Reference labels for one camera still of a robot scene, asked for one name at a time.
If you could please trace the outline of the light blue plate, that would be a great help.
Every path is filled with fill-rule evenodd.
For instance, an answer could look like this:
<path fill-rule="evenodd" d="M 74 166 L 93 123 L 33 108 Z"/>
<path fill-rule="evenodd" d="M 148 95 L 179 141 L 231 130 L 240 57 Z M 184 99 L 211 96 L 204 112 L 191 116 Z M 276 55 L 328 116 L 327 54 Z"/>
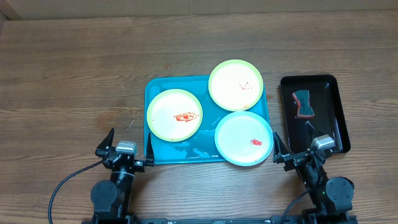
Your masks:
<path fill-rule="evenodd" d="M 228 162 L 237 166 L 255 166 L 271 153 L 273 133 L 269 123 L 258 114 L 233 112 L 218 123 L 215 145 Z"/>

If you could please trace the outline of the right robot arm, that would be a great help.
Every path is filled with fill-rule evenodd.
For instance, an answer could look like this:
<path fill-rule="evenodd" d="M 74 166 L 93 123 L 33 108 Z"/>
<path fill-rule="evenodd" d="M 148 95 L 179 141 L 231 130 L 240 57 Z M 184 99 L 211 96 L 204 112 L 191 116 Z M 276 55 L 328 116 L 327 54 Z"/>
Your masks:
<path fill-rule="evenodd" d="M 306 122 L 311 134 L 315 135 L 310 146 L 303 152 L 289 154 L 279 135 L 274 132 L 273 162 L 285 164 L 284 170 L 295 170 L 305 186 L 305 192 L 294 199 L 282 215 L 270 218 L 271 223 L 301 224 L 358 224 L 355 215 L 348 212 L 353 209 L 354 183 L 346 177 L 328 178 L 323 164 L 333 154 L 335 140 L 328 134 L 319 133 Z M 313 207 L 302 211 L 300 215 L 288 216 L 288 212 L 305 195 L 310 197 Z"/>

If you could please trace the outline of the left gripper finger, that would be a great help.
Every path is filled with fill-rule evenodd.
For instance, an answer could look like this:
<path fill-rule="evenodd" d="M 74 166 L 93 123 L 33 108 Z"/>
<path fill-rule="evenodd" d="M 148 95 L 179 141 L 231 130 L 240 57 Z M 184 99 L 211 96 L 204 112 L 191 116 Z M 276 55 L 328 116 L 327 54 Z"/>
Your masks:
<path fill-rule="evenodd" d="M 111 128 L 108 135 L 102 140 L 102 142 L 97 146 L 98 150 L 105 150 L 112 146 L 114 137 L 114 128 Z"/>
<path fill-rule="evenodd" d="M 151 132 L 148 133 L 147 144 L 146 144 L 146 162 L 154 162 L 154 152 L 152 148 Z"/>

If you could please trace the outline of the orange and dark green sponge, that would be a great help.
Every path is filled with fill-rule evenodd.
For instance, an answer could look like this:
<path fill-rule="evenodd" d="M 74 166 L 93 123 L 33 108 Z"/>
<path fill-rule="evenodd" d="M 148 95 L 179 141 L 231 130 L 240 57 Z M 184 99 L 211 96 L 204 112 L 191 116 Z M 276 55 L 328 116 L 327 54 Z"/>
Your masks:
<path fill-rule="evenodd" d="M 308 90 L 297 90 L 292 93 L 292 98 L 297 106 L 298 118 L 312 118 L 315 116 L 314 110 L 310 106 L 310 92 Z"/>

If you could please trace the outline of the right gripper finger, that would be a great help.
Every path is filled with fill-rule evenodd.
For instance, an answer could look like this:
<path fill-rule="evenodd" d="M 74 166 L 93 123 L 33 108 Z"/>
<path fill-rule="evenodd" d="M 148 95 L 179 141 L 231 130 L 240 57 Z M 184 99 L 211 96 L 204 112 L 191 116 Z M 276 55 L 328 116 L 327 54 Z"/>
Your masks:
<path fill-rule="evenodd" d="M 274 137 L 274 155 L 275 156 L 287 156 L 289 155 L 289 151 L 286 148 L 285 144 L 283 143 L 280 136 L 277 134 L 276 131 L 273 132 Z"/>
<path fill-rule="evenodd" d="M 305 122 L 305 127 L 307 129 L 310 140 L 322 136 L 322 132 L 316 129 L 309 121 Z"/>

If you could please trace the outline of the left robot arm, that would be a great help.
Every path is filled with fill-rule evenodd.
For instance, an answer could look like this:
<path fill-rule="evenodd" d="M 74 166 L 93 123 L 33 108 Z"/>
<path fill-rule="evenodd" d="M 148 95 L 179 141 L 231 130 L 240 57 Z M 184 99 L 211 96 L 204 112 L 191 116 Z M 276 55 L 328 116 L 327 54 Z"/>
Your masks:
<path fill-rule="evenodd" d="M 97 182 L 91 190 L 94 212 L 91 222 L 138 224 L 137 215 L 128 212 L 132 186 L 136 172 L 144 172 L 146 166 L 154 166 L 154 153 L 150 138 L 147 139 L 149 153 L 142 160 L 136 159 L 136 143 L 119 141 L 113 146 L 114 129 L 97 146 L 95 155 L 101 164 L 111 170 L 110 178 Z"/>

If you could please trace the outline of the yellow-green plate with ketchup swirl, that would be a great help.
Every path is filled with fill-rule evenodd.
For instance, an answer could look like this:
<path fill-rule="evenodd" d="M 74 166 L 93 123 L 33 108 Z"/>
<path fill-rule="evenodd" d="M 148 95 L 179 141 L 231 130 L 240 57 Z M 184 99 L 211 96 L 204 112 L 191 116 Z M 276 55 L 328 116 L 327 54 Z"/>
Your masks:
<path fill-rule="evenodd" d="M 203 119 L 199 100 L 189 91 L 165 90 L 150 102 L 146 120 L 149 129 L 159 139 L 179 142 L 193 136 Z"/>

